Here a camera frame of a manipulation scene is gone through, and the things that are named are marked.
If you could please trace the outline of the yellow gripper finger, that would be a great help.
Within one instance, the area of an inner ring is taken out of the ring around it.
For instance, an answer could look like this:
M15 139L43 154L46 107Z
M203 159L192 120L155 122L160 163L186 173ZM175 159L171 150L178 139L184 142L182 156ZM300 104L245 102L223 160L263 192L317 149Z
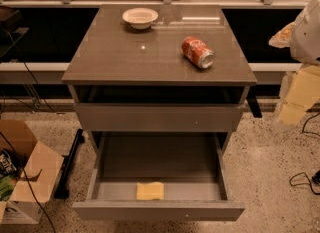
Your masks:
M279 95L276 127L290 128L297 125L320 100L320 67L303 64L296 72L287 72Z

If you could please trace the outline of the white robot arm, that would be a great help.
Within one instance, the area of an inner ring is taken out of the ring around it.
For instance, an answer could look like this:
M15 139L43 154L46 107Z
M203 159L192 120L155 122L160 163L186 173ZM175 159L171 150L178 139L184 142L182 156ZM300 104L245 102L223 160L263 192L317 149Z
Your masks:
M294 22L271 37L269 45L289 47L291 57L301 63L276 109L275 124L286 129L297 125L320 99L320 0L311 0Z

